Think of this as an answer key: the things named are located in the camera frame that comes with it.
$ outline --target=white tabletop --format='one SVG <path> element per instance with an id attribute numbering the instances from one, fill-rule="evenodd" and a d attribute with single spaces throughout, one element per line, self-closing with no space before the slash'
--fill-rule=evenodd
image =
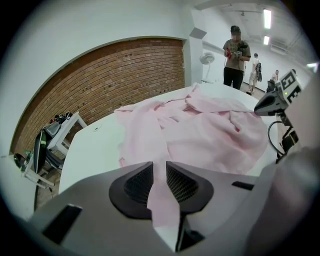
<path id="1" fill-rule="evenodd" d="M 212 98 L 238 100 L 250 110 L 253 110 L 258 103 L 254 97 L 223 84 L 201 84 L 200 89 L 204 95 Z M 182 90 L 185 89 L 158 95 L 153 99 L 168 100 Z M 262 117 L 262 120 L 268 127 L 276 121 L 276 118 L 268 116 Z M 110 114 L 77 132 L 65 158 L 59 193 L 84 178 L 118 169 L 120 167 L 118 145 L 124 140 L 124 137 L 125 129 L 117 122 L 115 114 Z M 270 130 L 270 139 L 274 143 L 278 141 L 276 125 Z M 247 175 L 259 176 L 261 170 L 271 162 L 275 162 L 276 158 L 277 153 L 268 144 L 262 157 Z"/>

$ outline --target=standing fan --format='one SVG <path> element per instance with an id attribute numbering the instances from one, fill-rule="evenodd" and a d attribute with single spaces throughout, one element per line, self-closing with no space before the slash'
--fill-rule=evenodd
<path id="1" fill-rule="evenodd" d="M 201 79 L 202 82 L 204 83 L 208 83 L 208 84 L 213 84 L 213 82 L 211 82 L 210 80 L 208 80 L 208 75 L 209 75 L 209 71 L 210 71 L 210 64 L 212 62 L 214 62 L 215 60 L 215 56 L 212 52 L 205 52 L 204 54 L 202 54 L 200 56 L 200 62 L 204 65 L 208 65 L 209 64 L 209 68 L 208 71 L 206 73 L 205 79 Z"/>

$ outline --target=white ceiling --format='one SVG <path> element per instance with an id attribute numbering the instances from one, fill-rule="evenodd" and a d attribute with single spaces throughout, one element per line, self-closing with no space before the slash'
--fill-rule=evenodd
<path id="1" fill-rule="evenodd" d="M 257 3 L 233 3 L 218 6 L 224 17 L 241 29 L 242 38 L 248 42 L 263 43 L 265 36 L 269 44 L 281 47 L 288 57 L 305 66 L 318 61 L 317 54 L 299 23 L 280 3 L 274 6 Z M 272 11 L 271 29 L 264 28 L 264 9 Z"/>

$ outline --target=man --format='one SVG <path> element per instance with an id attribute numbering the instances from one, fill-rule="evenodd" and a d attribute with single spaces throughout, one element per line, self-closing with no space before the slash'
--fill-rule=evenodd
<path id="1" fill-rule="evenodd" d="M 244 79 L 245 62 L 251 58 L 248 43 L 241 40 L 241 30 L 238 26 L 231 26 L 231 38 L 225 42 L 224 56 L 227 61 L 223 70 L 223 84 L 239 90 Z"/>
<path id="2" fill-rule="evenodd" d="M 276 70 L 275 73 L 272 74 L 271 80 L 276 83 L 278 81 L 279 70 Z"/>
<path id="3" fill-rule="evenodd" d="M 252 70 L 249 78 L 249 89 L 250 93 L 254 94 L 255 93 L 255 87 L 257 85 L 257 80 L 258 80 L 258 72 L 257 72 L 257 65 L 259 63 L 258 60 L 258 54 L 254 54 L 254 59 L 252 62 Z"/>

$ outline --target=red brick wall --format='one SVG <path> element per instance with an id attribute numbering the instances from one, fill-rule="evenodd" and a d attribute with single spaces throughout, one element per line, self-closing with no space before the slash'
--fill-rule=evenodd
<path id="1" fill-rule="evenodd" d="M 33 150 L 37 133 L 55 115 L 79 111 L 89 125 L 121 106 L 183 88 L 182 49 L 181 40 L 144 38 L 107 45 L 76 59 L 31 101 L 17 126 L 11 151 Z"/>

